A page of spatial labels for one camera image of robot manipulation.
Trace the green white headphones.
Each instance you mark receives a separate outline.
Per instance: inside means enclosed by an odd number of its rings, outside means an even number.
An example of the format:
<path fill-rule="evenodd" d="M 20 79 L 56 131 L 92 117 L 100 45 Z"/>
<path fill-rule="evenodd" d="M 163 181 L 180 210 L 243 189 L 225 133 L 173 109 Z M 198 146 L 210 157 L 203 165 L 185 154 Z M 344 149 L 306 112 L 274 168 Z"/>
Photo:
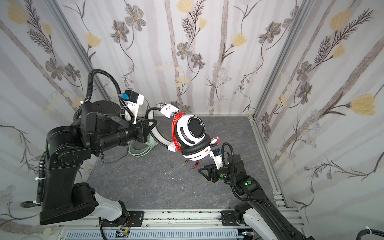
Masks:
<path fill-rule="evenodd" d="M 156 141 L 154 142 L 146 142 L 145 147 L 141 149 L 136 149 L 135 145 L 137 142 L 131 141 L 128 144 L 128 153 L 132 155 L 133 157 L 143 157 L 146 154 L 148 154 L 158 143 Z"/>

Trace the black white headphones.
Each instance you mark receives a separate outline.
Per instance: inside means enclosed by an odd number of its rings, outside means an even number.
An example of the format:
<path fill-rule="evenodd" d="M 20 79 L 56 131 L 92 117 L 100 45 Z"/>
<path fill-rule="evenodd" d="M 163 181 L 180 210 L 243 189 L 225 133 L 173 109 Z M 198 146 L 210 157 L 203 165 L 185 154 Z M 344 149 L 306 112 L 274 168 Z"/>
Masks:
<path fill-rule="evenodd" d="M 168 119 L 172 119 L 172 139 L 167 140 L 157 129 L 152 128 L 150 135 L 161 146 L 171 152 L 180 152 L 188 161 L 198 162 L 210 154 L 212 147 L 220 141 L 206 133 L 203 121 L 195 115 L 182 113 L 177 107 L 167 104 L 149 108 L 146 119 L 155 119 L 155 111 L 160 112 Z"/>

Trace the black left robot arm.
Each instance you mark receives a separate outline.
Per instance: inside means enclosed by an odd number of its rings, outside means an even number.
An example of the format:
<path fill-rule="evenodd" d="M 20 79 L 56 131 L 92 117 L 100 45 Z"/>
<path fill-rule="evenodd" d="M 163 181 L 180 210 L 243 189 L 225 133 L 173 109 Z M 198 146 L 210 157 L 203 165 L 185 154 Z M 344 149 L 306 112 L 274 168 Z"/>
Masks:
<path fill-rule="evenodd" d="M 92 156 L 125 146 L 130 141 L 145 143 L 156 126 L 153 119 L 136 118 L 125 100 L 135 92 L 123 94 L 115 84 L 119 101 L 91 102 L 94 76 L 109 73 L 94 69 L 88 75 L 85 100 L 75 112 L 73 123 L 49 131 L 46 149 L 39 162 L 37 197 L 23 202 L 23 208 L 41 206 L 41 225 L 79 220 L 87 216 L 98 217 L 108 226 L 122 226 L 131 216 L 124 202 L 100 196 L 88 183 L 76 183 L 76 175 Z"/>

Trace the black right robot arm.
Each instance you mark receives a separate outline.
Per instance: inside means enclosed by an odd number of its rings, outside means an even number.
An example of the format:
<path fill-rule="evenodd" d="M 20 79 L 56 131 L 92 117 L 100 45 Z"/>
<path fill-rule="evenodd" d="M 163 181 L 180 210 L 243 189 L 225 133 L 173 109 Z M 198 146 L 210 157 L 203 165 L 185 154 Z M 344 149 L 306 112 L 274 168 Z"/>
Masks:
<path fill-rule="evenodd" d="M 199 169 L 210 182 L 222 180 L 241 201 L 233 210 L 221 211 L 224 227 L 248 226 L 263 240 L 312 240 L 290 223 L 269 200 L 262 186 L 247 174 L 240 155 L 225 143 L 210 151 L 215 163 Z"/>

